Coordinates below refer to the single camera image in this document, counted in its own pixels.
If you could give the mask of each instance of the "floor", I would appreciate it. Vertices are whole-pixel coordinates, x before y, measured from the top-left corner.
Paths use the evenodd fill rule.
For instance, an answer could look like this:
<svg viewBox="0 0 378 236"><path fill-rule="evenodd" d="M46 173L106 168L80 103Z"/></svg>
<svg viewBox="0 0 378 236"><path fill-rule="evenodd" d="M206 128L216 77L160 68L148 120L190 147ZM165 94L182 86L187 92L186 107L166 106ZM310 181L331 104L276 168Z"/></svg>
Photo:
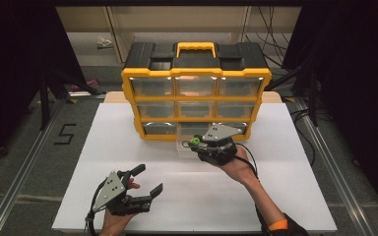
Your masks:
<svg viewBox="0 0 378 236"><path fill-rule="evenodd" d="M284 70L278 69L275 65L271 67L275 77L279 74L285 74ZM104 63L97 63L97 65L82 64L82 70L86 79L98 79L99 87L97 89L105 91L121 90L121 80L119 78L121 69L122 65L119 63L108 65ZM280 86L277 91L281 94L288 94L291 83L287 82L285 85ZM0 203L3 196L11 187L24 160L29 156L30 149L38 136L41 121L38 101L39 97L37 96L31 102L31 113L25 115L18 126L18 130L13 133L12 139L5 145L8 154L0 155ZM285 101L290 112L298 110L296 101ZM70 177L76 167L97 107L102 102L103 99L97 97L63 102L54 119L52 128L49 130L42 150L33 164L27 181L7 216L5 224L0 230L1 235L70 235L52 230L51 224L69 185ZM53 111L56 104L58 103L51 103ZM321 108L318 110L319 130L342 174L350 185L352 192L356 196L359 205L364 210L373 230L373 235L378 235L378 196L358 165L352 162L352 153L337 128L336 121L332 120L329 111L324 109L322 98L318 104L318 107ZM69 137L59 136L60 131L66 124L68 126L65 126L64 133L73 134L73 139L68 145L58 145L57 143L66 143L69 140ZM305 126L305 120L298 120L296 125L298 130L307 139L311 140L310 133ZM313 156L312 147L300 134L298 136L301 138L305 152L311 162ZM324 235L358 235L344 201L340 197L338 189L318 150L316 150L312 169L339 228L335 233L324 233Z"/></svg>

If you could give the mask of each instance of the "white table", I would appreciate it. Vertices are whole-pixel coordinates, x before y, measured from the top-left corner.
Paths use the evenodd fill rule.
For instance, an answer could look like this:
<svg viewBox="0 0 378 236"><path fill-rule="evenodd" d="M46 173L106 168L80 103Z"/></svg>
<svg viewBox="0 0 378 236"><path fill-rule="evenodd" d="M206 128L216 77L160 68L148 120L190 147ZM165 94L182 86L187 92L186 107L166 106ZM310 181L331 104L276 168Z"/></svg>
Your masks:
<svg viewBox="0 0 378 236"><path fill-rule="evenodd" d="M260 231L247 191L198 158L178 157L176 144L142 141L129 104L103 103L76 166L52 228L81 232L97 185L112 170L145 163L128 191L148 195L163 183L151 211L128 224L133 233L254 233ZM260 180L275 203L310 233L337 230L284 104L263 103L250 140ZM96 229L103 212L96 215Z"/></svg>

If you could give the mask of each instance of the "hand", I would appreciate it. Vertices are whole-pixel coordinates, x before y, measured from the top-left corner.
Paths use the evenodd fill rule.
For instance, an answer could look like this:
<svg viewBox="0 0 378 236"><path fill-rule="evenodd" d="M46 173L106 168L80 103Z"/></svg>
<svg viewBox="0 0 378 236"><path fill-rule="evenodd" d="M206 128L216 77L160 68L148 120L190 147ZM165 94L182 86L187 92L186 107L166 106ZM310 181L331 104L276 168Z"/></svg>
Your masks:
<svg viewBox="0 0 378 236"><path fill-rule="evenodd" d="M248 161L246 150L241 146L236 147L237 153L235 155L244 158ZM241 183L242 185L245 185L245 183L249 180L257 181L257 178L254 175L254 172L251 169L251 167L241 160L233 159L225 165L218 166L218 168L223 170L229 177L231 177L231 179Z"/></svg>
<svg viewBox="0 0 378 236"><path fill-rule="evenodd" d="M130 178L128 182L129 189L139 189L140 185L134 183L134 178ZM105 210L105 217L103 219L103 226L100 230L99 236L117 236L122 233L128 222L137 214L128 214L125 216L112 215L109 210Z"/></svg>

